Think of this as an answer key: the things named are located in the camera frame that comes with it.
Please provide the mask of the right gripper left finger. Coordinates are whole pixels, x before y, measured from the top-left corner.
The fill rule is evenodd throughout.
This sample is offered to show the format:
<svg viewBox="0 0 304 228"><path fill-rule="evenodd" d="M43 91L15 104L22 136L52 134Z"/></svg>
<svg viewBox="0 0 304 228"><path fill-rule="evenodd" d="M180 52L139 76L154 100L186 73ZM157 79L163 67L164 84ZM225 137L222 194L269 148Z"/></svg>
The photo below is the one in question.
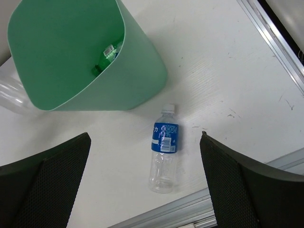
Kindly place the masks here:
<svg viewBox="0 0 304 228"><path fill-rule="evenodd" d="M91 147L82 133L0 168L2 228L65 228Z"/></svg>

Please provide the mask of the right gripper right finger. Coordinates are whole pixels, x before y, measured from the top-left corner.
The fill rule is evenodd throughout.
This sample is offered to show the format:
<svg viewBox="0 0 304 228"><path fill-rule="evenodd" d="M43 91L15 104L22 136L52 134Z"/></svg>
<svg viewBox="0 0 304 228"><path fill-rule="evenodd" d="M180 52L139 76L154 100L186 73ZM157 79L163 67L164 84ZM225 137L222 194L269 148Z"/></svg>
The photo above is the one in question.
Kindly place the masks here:
<svg viewBox="0 0 304 228"><path fill-rule="evenodd" d="M302 228L304 177L256 161L202 133L200 152L219 228Z"/></svg>

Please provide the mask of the blue label plastic bottle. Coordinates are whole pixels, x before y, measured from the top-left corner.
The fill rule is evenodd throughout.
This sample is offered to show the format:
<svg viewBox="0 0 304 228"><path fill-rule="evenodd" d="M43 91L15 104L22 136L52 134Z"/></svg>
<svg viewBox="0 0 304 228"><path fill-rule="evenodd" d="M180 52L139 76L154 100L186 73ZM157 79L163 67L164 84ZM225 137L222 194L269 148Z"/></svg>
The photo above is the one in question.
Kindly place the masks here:
<svg viewBox="0 0 304 228"><path fill-rule="evenodd" d="M166 104L152 132L152 161L149 188L157 193L173 190L177 164L179 124L175 119L175 105Z"/></svg>

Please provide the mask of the clear bottle white cap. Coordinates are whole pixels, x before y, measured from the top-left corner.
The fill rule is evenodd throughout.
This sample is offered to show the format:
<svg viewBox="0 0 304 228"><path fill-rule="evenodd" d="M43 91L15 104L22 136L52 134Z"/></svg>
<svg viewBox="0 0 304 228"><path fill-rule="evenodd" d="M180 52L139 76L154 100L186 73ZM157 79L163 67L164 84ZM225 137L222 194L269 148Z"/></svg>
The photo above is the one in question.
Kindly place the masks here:
<svg viewBox="0 0 304 228"><path fill-rule="evenodd" d="M17 114L31 111L31 103L22 83L12 77L0 77L0 105Z"/></svg>

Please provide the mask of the green plastic bottle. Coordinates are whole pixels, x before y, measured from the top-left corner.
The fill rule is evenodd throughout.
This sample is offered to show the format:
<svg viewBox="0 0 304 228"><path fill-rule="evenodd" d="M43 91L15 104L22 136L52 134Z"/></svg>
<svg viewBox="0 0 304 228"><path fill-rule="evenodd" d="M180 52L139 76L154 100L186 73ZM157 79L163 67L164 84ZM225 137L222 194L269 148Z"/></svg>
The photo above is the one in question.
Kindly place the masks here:
<svg viewBox="0 0 304 228"><path fill-rule="evenodd" d="M108 45L101 53L98 63L92 68L92 74L99 76L118 56L124 41L124 34Z"/></svg>

